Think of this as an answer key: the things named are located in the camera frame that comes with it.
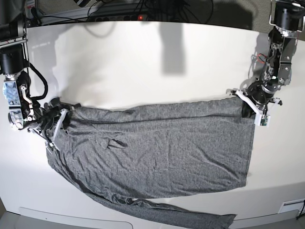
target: gray long-sleeve shirt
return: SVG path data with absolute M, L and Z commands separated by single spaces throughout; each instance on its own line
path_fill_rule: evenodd
M 245 186 L 254 124 L 242 101 L 79 107 L 58 133 L 50 166 L 104 206 L 192 229 L 226 229 L 235 215 L 191 212 L 145 199 L 221 192 Z

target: white table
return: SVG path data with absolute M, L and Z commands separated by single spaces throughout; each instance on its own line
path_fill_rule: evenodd
M 268 50 L 266 34 L 198 24 L 121 21 L 28 32 L 30 61 L 49 83 L 45 102 L 60 95 L 107 109 L 224 98 L 227 89 L 253 75 L 251 56 Z M 273 110 L 269 128 L 255 129 L 246 187 L 154 201 L 246 219 L 276 214 L 283 201 L 305 198 L 304 58 L 305 42 L 299 41 L 292 83 L 276 94 L 284 105 Z M 37 76 L 30 91 L 43 91 Z M 126 221 L 134 229 L 176 228 L 107 209 L 81 193 L 49 167 L 43 141 L 10 129 L 3 96 L 0 104 L 0 197 L 7 211 Z

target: gray fabric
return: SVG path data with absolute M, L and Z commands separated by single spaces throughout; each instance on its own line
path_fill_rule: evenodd
M 226 229 L 235 215 L 190 212 L 145 199 L 245 186 L 254 124 L 242 101 L 147 105 L 126 111 L 76 108 L 50 166 L 104 206 L 193 229 Z

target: gray shirt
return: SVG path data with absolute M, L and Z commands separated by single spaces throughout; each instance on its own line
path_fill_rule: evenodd
M 50 166 L 104 206 L 192 229 L 226 229 L 235 215 L 191 212 L 145 199 L 243 187 L 254 122 L 230 99 L 139 106 L 78 107 L 58 133 Z

